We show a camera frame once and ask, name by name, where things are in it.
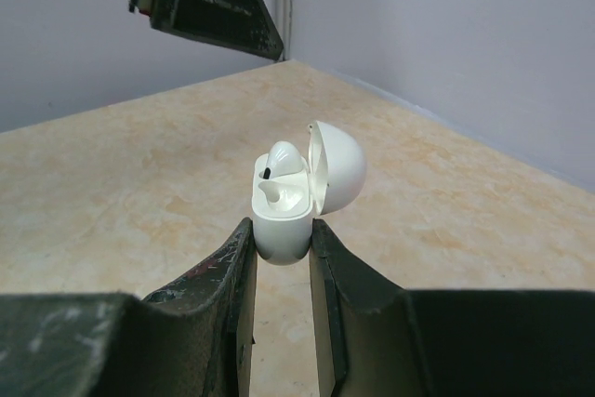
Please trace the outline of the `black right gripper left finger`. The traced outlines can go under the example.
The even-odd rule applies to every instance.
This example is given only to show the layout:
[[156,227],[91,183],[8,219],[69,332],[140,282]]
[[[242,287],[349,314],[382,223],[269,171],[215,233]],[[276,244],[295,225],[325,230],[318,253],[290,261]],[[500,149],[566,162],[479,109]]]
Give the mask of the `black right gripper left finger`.
[[242,220],[225,243],[145,298],[4,294],[5,396],[246,396],[257,253]]

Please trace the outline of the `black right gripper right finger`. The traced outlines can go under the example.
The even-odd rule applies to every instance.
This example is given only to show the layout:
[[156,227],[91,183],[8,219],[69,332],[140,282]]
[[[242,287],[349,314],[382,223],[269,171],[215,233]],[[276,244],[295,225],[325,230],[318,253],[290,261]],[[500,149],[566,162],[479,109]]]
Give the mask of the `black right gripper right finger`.
[[406,289],[327,223],[309,255],[323,396],[590,396],[587,290]]

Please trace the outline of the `white round charging case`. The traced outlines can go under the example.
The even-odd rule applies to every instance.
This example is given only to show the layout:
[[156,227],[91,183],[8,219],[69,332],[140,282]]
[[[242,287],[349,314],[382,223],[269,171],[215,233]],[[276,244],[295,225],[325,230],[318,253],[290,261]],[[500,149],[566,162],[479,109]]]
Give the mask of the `white round charging case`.
[[252,179],[252,220],[258,254],[285,266],[308,253],[313,220],[352,203],[363,189],[366,157],[346,131],[321,121],[309,125],[303,168],[275,179],[262,177],[267,155],[257,158]]

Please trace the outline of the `white earbud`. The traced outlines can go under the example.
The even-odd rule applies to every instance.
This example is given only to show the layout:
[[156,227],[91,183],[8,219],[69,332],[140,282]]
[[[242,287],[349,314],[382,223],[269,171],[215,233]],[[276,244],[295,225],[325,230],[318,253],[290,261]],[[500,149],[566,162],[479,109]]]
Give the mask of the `white earbud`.
[[277,141],[269,151],[262,177],[275,179],[293,175],[303,168],[298,148],[289,141]]

